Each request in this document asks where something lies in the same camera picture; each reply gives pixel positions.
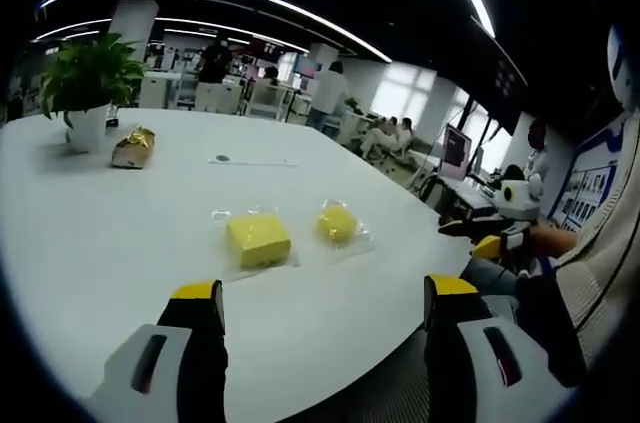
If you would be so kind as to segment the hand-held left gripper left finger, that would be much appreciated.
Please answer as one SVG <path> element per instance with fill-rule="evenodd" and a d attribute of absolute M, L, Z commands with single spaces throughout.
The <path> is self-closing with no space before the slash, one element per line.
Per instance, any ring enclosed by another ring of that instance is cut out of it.
<path fill-rule="evenodd" d="M 221 281 L 175 290 L 107 359 L 85 407 L 97 422 L 224 422 L 224 337 Z"/>

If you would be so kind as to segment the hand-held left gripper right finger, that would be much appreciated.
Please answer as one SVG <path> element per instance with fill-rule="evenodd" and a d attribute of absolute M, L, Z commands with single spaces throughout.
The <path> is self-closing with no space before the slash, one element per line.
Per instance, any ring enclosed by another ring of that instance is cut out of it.
<path fill-rule="evenodd" d="M 545 422 L 585 376 L 570 318 L 484 296 L 467 281 L 424 279 L 424 361 L 433 422 Z"/>

